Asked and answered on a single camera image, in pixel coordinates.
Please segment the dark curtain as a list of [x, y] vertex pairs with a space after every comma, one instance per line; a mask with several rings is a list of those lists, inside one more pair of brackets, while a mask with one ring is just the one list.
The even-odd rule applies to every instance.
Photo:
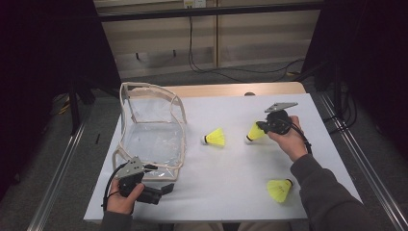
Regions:
[[0, 0], [0, 200], [25, 167], [55, 96], [115, 90], [120, 77], [94, 0]]
[[322, 0], [302, 67], [324, 89], [339, 72], [408, 159], [408, 0]]

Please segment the aluminium floor rail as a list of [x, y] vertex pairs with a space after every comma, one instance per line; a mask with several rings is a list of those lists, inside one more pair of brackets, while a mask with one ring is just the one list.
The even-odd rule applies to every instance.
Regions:
[[346, 127], [345, 122], [342, 121], [340, 116], [335, 112], [334, 103], [326, 93], [323, 93], [320, 96], [320, 99], [327, 113], [329, 113], [330, 116], [333, 116], [336, 129], [340, 132], [345, 144], [353, 155], [357, 165], [365, 175], [374, 194], [395, 227], [395, 230], [408, 231], [408, 219], [403, 215], [394, 197], [391, 195], [385, 184], [380, 180], [378, 174], [365, 155], [365, 152], [355, 140], [351, 131]]
[[62, 159], [60, 160], [52, 180], [48, 185], [48, 188], [26, 231], [43, 231], [43, 228], [48, 221], [49, 215], [58, 197], [58, 193], [63, 184], [67, 169], [83, 136], [86, 125], [87, 123], [85, 121], [81, 122], [76, 132], [70, 136]]

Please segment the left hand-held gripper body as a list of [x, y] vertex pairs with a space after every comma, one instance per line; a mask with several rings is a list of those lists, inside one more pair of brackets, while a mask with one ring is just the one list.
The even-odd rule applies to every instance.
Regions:
[[[115, 178], [119, 181], [120, 195], [128, 197], [135, 186], [141, 182], [144, 174], [144, 165], [138, 157], [134, 157], [125, 163], [115, 174]], [[157, 205], [162, 194], [161, 190], [145, 186], [138, 197], [138, 202]]]

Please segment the yellow shuttlecock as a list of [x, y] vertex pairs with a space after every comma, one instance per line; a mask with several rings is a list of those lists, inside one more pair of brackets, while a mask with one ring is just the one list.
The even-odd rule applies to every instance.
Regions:
[[216, 130], [212, 131], [211, 133], [202, 137], [201, 142], [207, 145], [215, 145], [215, 146], [224, 146], [225, 145], [225, 137], [223, 130], [221, 128], [217, 128]]
[[254, 141], [262, 138], [265, 135], [265, 132], [258, 126], [256, 122], [254, 122], [245, 136], [246, 143], [253, 143]]
[[270, 180], [267, 182], [267, 190], [269, 196], [276, 202], [283, 203], [293, 186], [290, 179]]

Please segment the black metal stand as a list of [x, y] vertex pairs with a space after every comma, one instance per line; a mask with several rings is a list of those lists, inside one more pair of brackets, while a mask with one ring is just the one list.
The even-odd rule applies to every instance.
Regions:
[[85, 77], [72, 78], [69, 84], [68, 95], [72, 118], [71, 134], [74, 135], [81, 125], [78, 99], [81, 99], [85, 105], [91, 105], [95, 101], [95, 96], [91, 91], [90, 79]]
[[342, 118], [342, 80], [341, 72], [337, 63], [335, 63], [334, 76], [334, 112], [337, 118]]

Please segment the person's left hand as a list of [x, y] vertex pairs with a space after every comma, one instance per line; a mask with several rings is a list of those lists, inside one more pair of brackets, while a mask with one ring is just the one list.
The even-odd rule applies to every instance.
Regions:
[[114, 180], [109, 192], [107, 211], [130, 215], [143, 190], [144, 184], [137, 184], [128, 196], [122, 196], [119, 193], [119, 183]]

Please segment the person's right hand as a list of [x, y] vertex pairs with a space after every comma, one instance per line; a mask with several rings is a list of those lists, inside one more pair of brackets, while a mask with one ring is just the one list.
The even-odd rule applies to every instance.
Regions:
[[295, 126], [295, 129], [291, 129], [285, 135], [279, 135], [272, 132], [268, 132], [268, 136], [278, 143], [280, 148], [289, 156], [289, 158], [295, 162], [302, 156], [309, 153], [304, 143], [304, 139], [301, 136], [302, 130], [299, 124], [299, 119], [296, 115], [291, 115], [291, 119]]

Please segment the white table cover board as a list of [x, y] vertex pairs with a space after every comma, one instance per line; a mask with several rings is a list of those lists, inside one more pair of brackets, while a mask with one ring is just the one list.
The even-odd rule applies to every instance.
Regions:
[[[291, 178], [292, 162], [288, 156], [267, 137], [245, 142], [251, 125], [265, 119], [265, 109], [278, 102], [297, 103], [288, 112], [299, 117], [314, 157], [330, 169], [352, 195], [358, 193], [309, 94], [184, 97], [181, 100], [187, 118], [187, 148], [178, 178], [175, 181], [143, 180], [153, 188], [173, 183], [174, 190], [157, 205], [137, 204], [135, 220], [178, 223], [304, 219], [306, 214], [298, 185], [291, 188], [283, 203], [274, 201], [268, 194], [268, 181]], [[202, 137], [217, 128], [223, 130], [225, 145], [203, 144]], [[114, 170], [112, 154], [119, 139], [118, 121], [84, 216], [86, 221], [98, 222], [103, 217], [102, 197]]]

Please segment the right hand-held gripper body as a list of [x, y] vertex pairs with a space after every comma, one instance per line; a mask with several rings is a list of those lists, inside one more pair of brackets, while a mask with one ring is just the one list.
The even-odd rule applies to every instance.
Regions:
[[269, 131], [285, 135], [291, 130], [292, 119], [288, 116], [286, 109], [296, 106], [296, 102], [278, 102], [265, 109]]

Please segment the black horizontal bar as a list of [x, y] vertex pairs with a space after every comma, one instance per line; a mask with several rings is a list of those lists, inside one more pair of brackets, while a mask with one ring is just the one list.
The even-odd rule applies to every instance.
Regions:
[[112, 22], [112, 21], [163, 19], [193, 16], [243, 14], [243, 13], [281, 13], [281, 12], [314, 11], [321, 10], [325, 7], [326, 4], [324, 2], [305, 2], [305, 3], [288, 3], [257, 6], [212, 7], [189, 10], [188, 9], [164, 10], [138, 13], [101, 13], [100, 15], [98, 15], [98, 19], [101, 22]]

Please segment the clear bag with beige trim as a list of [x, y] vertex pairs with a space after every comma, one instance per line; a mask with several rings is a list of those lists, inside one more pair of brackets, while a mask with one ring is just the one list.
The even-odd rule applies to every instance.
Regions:
[[154, 165], [145, 178], [175, 181], [183, 166], [187, 118], [181, 98], [171, 90], [147, 83], [120, 86], [120, 139], [112, 166], [137, 156], [143, 165]]

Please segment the white power outlet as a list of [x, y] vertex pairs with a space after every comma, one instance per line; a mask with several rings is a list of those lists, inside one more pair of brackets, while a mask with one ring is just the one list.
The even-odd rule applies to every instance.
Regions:
[[205, 8], [206, 0], [183, 0], [185, 9]]

